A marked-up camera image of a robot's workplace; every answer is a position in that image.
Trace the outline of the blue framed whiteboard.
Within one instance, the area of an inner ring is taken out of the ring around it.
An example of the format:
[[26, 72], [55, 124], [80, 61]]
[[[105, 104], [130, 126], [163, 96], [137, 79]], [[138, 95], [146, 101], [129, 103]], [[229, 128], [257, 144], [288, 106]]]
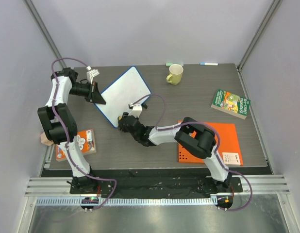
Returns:
[[151, 94], [150, 88], [137, 67], [132, 66], [102, 91], [101, 96], [106, 104], [96, 103], [95, 106], [116, 128], [118, 127], [117, 118], [124, 112], [130, 111], [129, 104], [148, 94]]

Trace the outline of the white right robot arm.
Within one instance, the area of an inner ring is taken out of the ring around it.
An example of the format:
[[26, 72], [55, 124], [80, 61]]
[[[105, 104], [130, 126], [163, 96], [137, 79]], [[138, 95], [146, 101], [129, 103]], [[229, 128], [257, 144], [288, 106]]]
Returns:
[[178, 143], [190, 154], [204, 161], [214, 180], [216, 190], [226, 191], [231, 187], [232, 174], [218, 153], [219, 135], [215, 129], [185, 117], [182, 122], [171, 126], [154, 127], [140, 123], [139, 118], [123, 113], [118, 117], [118, 129], [130, 133], [135, 141], [145, 147], [163, 143]]

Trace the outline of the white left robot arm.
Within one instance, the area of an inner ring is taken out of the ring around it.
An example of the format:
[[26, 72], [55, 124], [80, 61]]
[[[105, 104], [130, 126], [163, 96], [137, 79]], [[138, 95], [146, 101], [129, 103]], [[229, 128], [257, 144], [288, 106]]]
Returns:
[[85, 160], [77, 141], [77, 124], [67, 102], [70, 94], [84, 97], [87, 102], [106, 104], [93, 81], [77, 82], [78, 73], [72, 68], [63, 68], [51, 75], [52, 90], [44, 107], [37, 110], [46, 138], [53, 141], [65, 154], [72, 169], [71, 187], [92, 194], [98, 188], [93, 179], [90, 164]]

